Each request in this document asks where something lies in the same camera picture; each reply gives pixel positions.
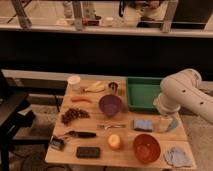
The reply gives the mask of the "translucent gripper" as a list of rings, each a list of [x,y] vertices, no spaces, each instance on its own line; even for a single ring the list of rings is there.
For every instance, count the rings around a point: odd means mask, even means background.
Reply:
[[[178,127],[178,120],[175,116],[160,116],[156,123],[158,133],[167,133]]]

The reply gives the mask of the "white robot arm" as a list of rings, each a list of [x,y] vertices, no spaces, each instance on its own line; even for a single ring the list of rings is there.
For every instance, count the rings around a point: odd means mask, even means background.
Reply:
[[[202,77],[195,69],[184,69],[163,78],[161,92],[153,101],[160,114],[157,129],[160,133],[168,130],[174,114],[184,107],[213,124],[213,97],[199,89]]]

